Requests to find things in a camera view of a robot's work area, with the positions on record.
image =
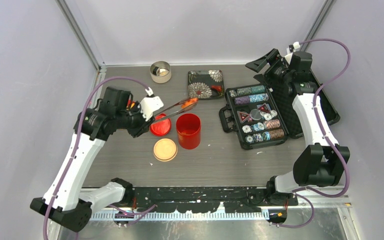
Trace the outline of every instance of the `metal tongs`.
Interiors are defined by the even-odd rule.
[[[178,103],[175,103],[174,105],[169,106],[166,109],[164,109],[164,110],[160,111],[159,113],[155,114],[155,116],[158,116],[158,115],[164,113],[165,111],[170,110],[170,109],[172,109],[172,108],[174,108],[176,106],[180,106],[181,107],[180,110],[177,110],[175,112],[167,114],[167,116],[155,120],[154,123],[159,122],[159,121],[163,121],[163,120],[166,120],[166,119],[171,118],[173,116],[176,116],[178,114],[182,114],[184,112],[187,112],[187,111],[193,109],[197,104],[198,104],[198,98],[188,97],[186,99],[183,99],[183,100],[179,101]]]

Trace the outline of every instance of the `round lid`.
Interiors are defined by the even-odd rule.
[[[254,120],[260,120],[261,119],[261,111],[258,109],[252,109],[249,115],[251,116],[252,119]]]
[[[155,117],[155,120],[162,119],[165,116],[166,115],[164,113],[161,113],[160,115]],[[151,131],[151,133],[157,137],[161,137],[168,134],[171,129],[172,129],[172,121],[170,120],[170,118],[151,124],[151,127],[149,127],[149,130]]]
[[[176,157],[178,147],[176,143],[168,138],[160,139],[153,146],[154,157],[161,162],[168,162]]]

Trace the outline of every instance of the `case handle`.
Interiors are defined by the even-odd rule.
[[[233,132],[235,130],[234,126],[232,126],[232,127],[228,126],[228,123],[230,123],[232,121],[232,116],[226,117],[225,112],[229,111],[229,110],[230,109],[229,109],[228,105],[226,105],[223,108],[221,108],[220,111],[218,111],[218,116],[220,117],[221,127],[223,127],[223,131],[225,133],[230,133],[230,132]]]

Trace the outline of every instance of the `cable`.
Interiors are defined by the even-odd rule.
[[[123,209],[121,209],[121,208],[119,208],[119,207],[117,207],[117,206],[114,206],[114,205],[109,205],[108,207],[111,207],[111,208],[113,208],[113,209],[116,209],[116,210],[118,210],[118,211],[120,211],[120,212],[122,212],[123,214],[126,214],[126,215],[130,215],[130,216],[137,216],[137,215],[142,215],[142,214],[144,214],[146,211],[142,211],[142,212],[128,212],[128,211],[124,211]]]
[[[285,211],[288,212],[289,200],[286,198]]]
[[[49,204],[46,208],[46,212],[45,212],[45,216],[44,216],[44,220],[43,220],[43,229],[42,229],[44,240],[49,240],[48,239],[48,218],[49,218],[49,215],[51,213],[51,208],[54,205],[54,201],[55,201],[55,198],[57,197],[57,193],[60,190],[61,185],[63,184],[64,178],[66,177],[67,172],[69,171],[70,166],[73,162],[73,159],[76,156],[77,149],[79,148],[79,142],[80,142],[80,136],[81,136],[80,133],[82,132],[83,120],[85,119],[85,114],[86,114],[86,110],[88,109],[88,105],[91,102],[94,94],[98,91],[98,89],[102,85],[104,85],[110,81],[113,81],[113,80],[129,80],[129,81],[133,81],[133,82],[136,82],[136,83],[142,85],[146,90],[151,89],[145,83],[143,83],[139,80],[136,80],[134,78],[131,78],[131,77],[126,77],[126,76],[113,76],[113,77],[107,78],[107,79],[103,80],[102,82],[100,82],[95,88],[93,88],[93,90],[90,93],[89,97],[87,98],[86,103],[83,106],[83,110],[81,111],[81,114],[80,114],[78,127],[77,127],[77,137],[75,139],[74,147],[73,147],[73,150],[71,152],[70,158],[67,162],[67,165],[64,168],[64,171],[61,174],[61,178],[58,180],[58,183],[56,184],[55,190],[53,191],[52,197],[50,198]]]
[[[97,108],[99,108],[99,104],[102,102],[102,98],[98,98],[98,100],[96,100],[96,105],[93,107],[93,110],[96,110]]]
[[[346,55],[347,55],[347,60],[346,60],[346,64],[345,64],[345,67],[342,69],[342,71],[340,71],[340,73],[338,73],[336,76],[334,76],[332,79],[328,80],[327,82],[323,83],[322,85],[320,85],[320,87],[315,91],[314,93],[314,98],[313,98],[313,109],[314,109],[314,113],[315,113],[315,117],[317,118],[317,122],[318,122],[318,126],[320,127],[321,129],[321,132],[323,133],[323,136],[326,136],[326,130],[325,128],[323,127],[323,124],[322,124],[322,120],[320,119],[320,116],[319,116],[319,110],[318,108],[316,107],[316,100],[317,100],[317,96],[319,95],[319,93],[322,91],[322,89],[329,85],[330,83],[332,83],[333,81],[335,81],[337,78],[339,78],[348,68],[348,66],[350,65],[350,62],[351,62],[351,53],[350,53],[350,50],[348,49],[348,47],[338,41],[338,40],[335,40],[335,39],[330,39],[330,38],[317,38],[317,39],[311,39],[311,40],[307,40],[307,41],[303,41],[303,42],[300,42],[299,44],[302,45],[302,44],[306,44],[306,43],[311,43],[311,42],[319,42],[319,41],[326,41],[326,42],[333,42],[333,43],[336,43],[336,44],[339,44],[341,45],[345,51],[346,51]],[[296,192],[299,192],[299,191],[302,191],[302,190],[305,190],[305,189],[310,189],[312,190],[313,192],[316,192],[324,197],[328,197],[328,198],[338,198],[338,197],[341,197],[342,195],[344,195],[347,191],[348,191],[348,188],[350,186],[350,171],[347,167],[347,163],[345,162],[345,159],[344,157],[341,155],[341,153],[339,152],[339,150],[337,149],[337,147],[332,143],[332,141],[329,139],[329,137],[325,137],[324,139],[326,139],[326,142],[330,145],[330,147],[332,148],[332,150],[335,152],[335,154],[338,156],[340,162],[342,163],[342,166],[343,166],[343,170],[345,172],[345,185],[343,186],[343,189],[342,191],[340,191],[339,193],[337,194],[326,194],[324,192],[321,192],[317,189],[314,189],[310,186],[306,186],[306,187],[301,187],[301,188],[298,188],[298,189],[295,189],[293,190],[292,192],[293,193],[296,193]]]
[[[283,228],[290,228],[290,229],[297,229],[297,228],[301,228],[301,227],[304,227],[306,225],[308,225],[314,218],[314,206],[313,204],[311,203],[310,200],[308,200],[308,198],[306,198],[305,196],[302,196],[302,195],[299,195],[298,193],[295,193],[296,196],[304,199],[305,201],[307,201],[308,204],[310,204],[310,207],[311,207],[311,216],[310,218],[308,219],[308,221],[306,221],[305,223],[301,224],[301,225],[286,225],[286,224],[279,224],[278,226],[279,227],[283,227]]]
[[[137,212],[135,213],[134,215],[141,215],[140,217],[138,217],[136,220],[132,221],[132,222],[129,222],[128,224],[125,225],[125,227],[128,227],[128,226],[132,226],[133,224],[139,222],[139,220],[141,220],[143,217],[145,217],[146,214],[148,214],[150,211],[152,211],[152,209],[154,209],[157,205],[154,204],[152,205],[150,208],[148,208],[147,210],[143,211],[143,212]]]

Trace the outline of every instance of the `red lid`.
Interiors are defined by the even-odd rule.
[[[162,119],[166,115],[164,113],[161,113],[160,115],[155,117],[155,120]],[[170,132],[172,129],[172,121],[168,118],[166,120],[159,121],[157,123],[154,123],[149,127],[149,130],[152,134],[154,134],[157,137],[162,137]]]

